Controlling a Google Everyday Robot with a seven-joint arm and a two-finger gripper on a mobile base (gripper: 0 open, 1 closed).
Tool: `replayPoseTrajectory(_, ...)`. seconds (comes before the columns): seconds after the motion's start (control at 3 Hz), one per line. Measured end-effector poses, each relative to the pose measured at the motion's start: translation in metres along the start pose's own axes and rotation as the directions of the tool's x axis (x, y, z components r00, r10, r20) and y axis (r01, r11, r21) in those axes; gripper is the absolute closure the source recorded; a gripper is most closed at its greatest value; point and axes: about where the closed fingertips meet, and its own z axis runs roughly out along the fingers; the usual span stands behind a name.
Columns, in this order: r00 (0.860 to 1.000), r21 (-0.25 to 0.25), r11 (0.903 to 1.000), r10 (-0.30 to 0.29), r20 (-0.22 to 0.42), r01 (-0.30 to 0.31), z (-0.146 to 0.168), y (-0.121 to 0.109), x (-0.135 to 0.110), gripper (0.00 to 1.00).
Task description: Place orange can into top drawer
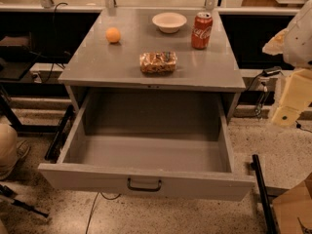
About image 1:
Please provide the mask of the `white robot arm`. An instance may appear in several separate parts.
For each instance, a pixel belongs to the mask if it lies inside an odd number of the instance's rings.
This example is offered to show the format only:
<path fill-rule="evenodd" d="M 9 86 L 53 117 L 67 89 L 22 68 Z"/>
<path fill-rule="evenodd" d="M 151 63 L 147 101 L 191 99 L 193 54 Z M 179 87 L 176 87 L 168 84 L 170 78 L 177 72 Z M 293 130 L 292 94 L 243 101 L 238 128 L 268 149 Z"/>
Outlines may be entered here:
<path fill-rule="evenodd" d="M 291 126 L 312 102 L 312 0 L 308 0 L 289 22 L 262 48 L 265 54 L 281 54 L 294 67 L 282 82 L 282 93 L 275 105 L 271 122 Z"/>

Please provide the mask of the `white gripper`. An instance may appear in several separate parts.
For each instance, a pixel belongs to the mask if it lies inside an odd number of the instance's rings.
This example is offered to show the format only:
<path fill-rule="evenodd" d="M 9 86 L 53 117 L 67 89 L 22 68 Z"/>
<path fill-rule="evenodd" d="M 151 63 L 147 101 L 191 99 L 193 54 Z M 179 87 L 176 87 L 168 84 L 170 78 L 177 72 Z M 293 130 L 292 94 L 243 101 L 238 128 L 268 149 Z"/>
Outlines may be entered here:
<path fill-rule="evenodd" d="M 271 122 L 280 127 L 293 125 L 312 103 L 312 70 L 296 68 L 290 75 L 280 75 L 274 99 Z"/>

